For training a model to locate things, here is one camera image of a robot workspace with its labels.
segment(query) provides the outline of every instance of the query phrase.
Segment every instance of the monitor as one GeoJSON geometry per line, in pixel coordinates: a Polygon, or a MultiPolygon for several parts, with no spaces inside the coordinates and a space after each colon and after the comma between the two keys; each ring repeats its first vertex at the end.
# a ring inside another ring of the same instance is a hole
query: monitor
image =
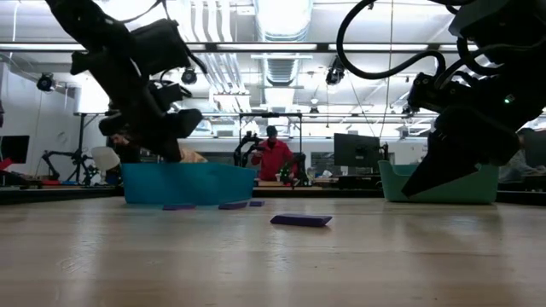
{"type": "Polygon", "coordinates": [[[334,134],[336,166],[377,168],[381,160],[379,137],[334,134]]]}
{"type": "Polygon", "coordinates": [[[529,166],[546,166],[546,131],[529,133],[525,136],[526,163],[529,166]]]}
{"type": "Polygon", "coordinates": [[[30,136],[0,136],[0,160],[10,158],[14,164],[25,164],[30,136]]]}

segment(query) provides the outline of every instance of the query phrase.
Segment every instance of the red shirt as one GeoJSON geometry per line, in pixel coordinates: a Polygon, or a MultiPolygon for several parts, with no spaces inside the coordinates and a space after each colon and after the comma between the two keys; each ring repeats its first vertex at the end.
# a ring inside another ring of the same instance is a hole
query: red shirt
{"type": "Polygon", "coordinates": [[[259,173],[259,178],[264,181],[276,181],[276,174],[279,173],[288,161],[292,159],[292,152],[285,142],[276,140],[275,146],[270,148],[267,141],[263,141],[259,146],[264,147],[261,157],[253,156],[251,162],[257,165],[262,162],[262,169],[259,173]]]}

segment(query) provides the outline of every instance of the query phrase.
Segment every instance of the purple block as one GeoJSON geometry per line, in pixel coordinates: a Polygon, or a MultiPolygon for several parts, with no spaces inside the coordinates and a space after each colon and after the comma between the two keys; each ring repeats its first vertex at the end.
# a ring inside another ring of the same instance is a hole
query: purple block
{"type": "Polygon", "coordinates": [[[265,205],[265,201],[257,201],[257,200],[255,200],[255,201],[251,201],[251,202],[250,202],[250,206],[263,206],[263,205],[265,205]]]}
{"type": "Polygon", "coordinates": [[[195,209],[195,205],[166,205],[163,206],[164,211],[190,210],[195,209]]]}
{"type": "Polygon", "coordinates": [[[246,207],[247,207],[247,203],[245,201],[245,202],[233,203],[233,204],[223,204],[223,205],[218,206],[218,209],[220,209],[220,210],[236,210],[236,209],[242,209],[242,208],[246,208],[246,207]]]}
{"type": "Polygon", "coordinates": [[[329,216],[310,216],[305,214],[281,214],[273,217],[271,223],[306,226],[306,227],[323,227],[332,219],[329,216]]]}

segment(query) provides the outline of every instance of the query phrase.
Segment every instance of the plastic bin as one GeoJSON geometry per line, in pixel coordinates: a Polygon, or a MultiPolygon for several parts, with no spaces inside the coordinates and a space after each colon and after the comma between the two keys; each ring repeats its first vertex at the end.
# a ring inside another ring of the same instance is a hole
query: plastic bin
{"type": "Polygon", "coordinates": [[[383,194],[387,200],[437,204],[490,204],[497,197],[498,167],[481,165],[479,171],[474,174],[408,198],[402,194],[402,187],[408,182],[417,166],[391,165],[388,161],[379,162],[383,194]]]}
{"type": "Polygon", "coordinates": [[[128,204],[221,205],[249,200],[256,171],[217,163],[124,164],[128,204]]]}

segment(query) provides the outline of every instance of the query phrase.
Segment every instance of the red object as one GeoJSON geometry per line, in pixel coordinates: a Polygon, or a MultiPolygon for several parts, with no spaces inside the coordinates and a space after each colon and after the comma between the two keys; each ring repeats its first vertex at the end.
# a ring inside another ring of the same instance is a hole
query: red object
{"type": "Polygon", "coordinates": [[[7,169],[13,163],[14,161],[12,161],[10,158],[3,159],[2,161],[0,161],[0,171],[7,169]]]}
{"type": "Polygon", "coordinates": [[[58,180],[42,180],[43,185],[52,186],[52,185],[61,185],[61,182],[58,180]]]}
{"type": "Polygon", "coordinates": [[[253,156],[251,162],[253,165],[262,163],[259,178],[264,181],[276,181],[276,174],[293,157],[292,152],[285,142],[277,140],[275,146],[271,149],[267,141],[263,141],[259,146],[264,147],[262,157],[253,156]]]}

